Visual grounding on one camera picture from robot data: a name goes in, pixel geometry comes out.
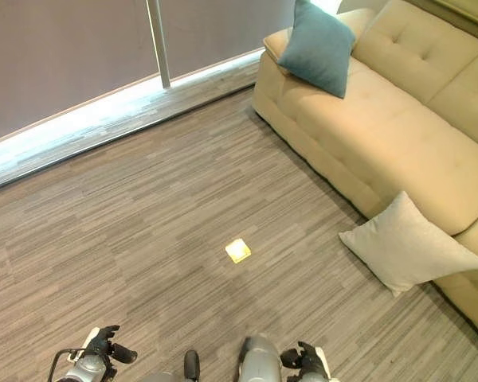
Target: sofa armrest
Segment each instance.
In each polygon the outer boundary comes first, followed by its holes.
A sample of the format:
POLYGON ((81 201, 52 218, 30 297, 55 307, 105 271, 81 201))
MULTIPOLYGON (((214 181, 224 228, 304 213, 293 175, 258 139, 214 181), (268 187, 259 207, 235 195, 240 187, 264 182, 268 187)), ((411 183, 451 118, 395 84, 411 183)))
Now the sofa armrest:
MULTIPOLYGON (((351 28, 352 32, 356 36, 355 42, 361 36, 361 33, 370 24, 374 18, 375 12, 367 8, 360 10, 352 10, 350 12, 344 12, 343 14, 337 14, 338 18, 343 24, 351 28)), ((268 55, 277 62, 283 54, 285 48, 287 48, 288 41, 292 34, 292 27, 279 30, 273 34, 270 34, 264 39, 264 47, 268 55)), ((288 70, 281 68, 283 74, 287 75, 288 70)))

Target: beige sofa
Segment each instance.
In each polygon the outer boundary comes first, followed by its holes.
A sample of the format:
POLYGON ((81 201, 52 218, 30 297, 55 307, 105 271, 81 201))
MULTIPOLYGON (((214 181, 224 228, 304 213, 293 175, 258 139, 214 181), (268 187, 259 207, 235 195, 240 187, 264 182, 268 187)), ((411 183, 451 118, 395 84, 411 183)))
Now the beige sofa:
MULTIPOLYGON (((357 37, 345 98, 276 64, 286 29, 264 40, 255 110, 368 218, 405 190, 478 255, 478 39, 401 0, 338 17, 357 37)), ((478 328, 478 270, 435 283, 478 328)))

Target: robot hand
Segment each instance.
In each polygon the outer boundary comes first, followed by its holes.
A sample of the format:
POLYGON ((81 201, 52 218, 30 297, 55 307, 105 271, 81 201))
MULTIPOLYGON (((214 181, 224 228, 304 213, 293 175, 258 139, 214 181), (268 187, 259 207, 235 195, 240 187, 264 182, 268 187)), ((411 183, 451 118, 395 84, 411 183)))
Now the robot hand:
POLYGON ((297 349, 289 349, 280 356, 284 367, 300 370, 297 376, 287 378, 287 382, 328 382, 331 378, 316 348, 302 341, 297 345, 302 348, 300 354, 297 349))

